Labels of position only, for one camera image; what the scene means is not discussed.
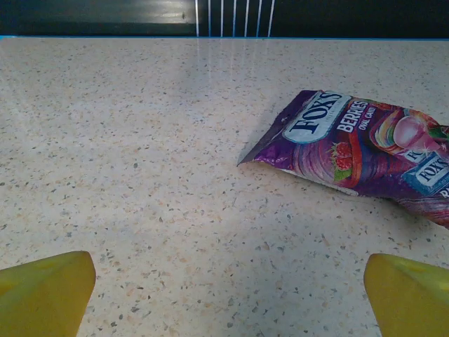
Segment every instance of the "fox's berries candy bag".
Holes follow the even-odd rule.
[[[449,127],[412,109],[301,91],[242,162],[396,200],[449,227]]]

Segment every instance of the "candy bag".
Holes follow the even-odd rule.
[[[241,161],[348,194],[396,200],[449,228],[449,127],[423,112],[301,91]]]

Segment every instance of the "speckled countertop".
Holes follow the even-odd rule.
[[[449,123],[449,44],[0,41],[0,268],[90,251],[79,336],[379,336],[367,257],[448,262],[388,201],[236,162],[303,88]]]

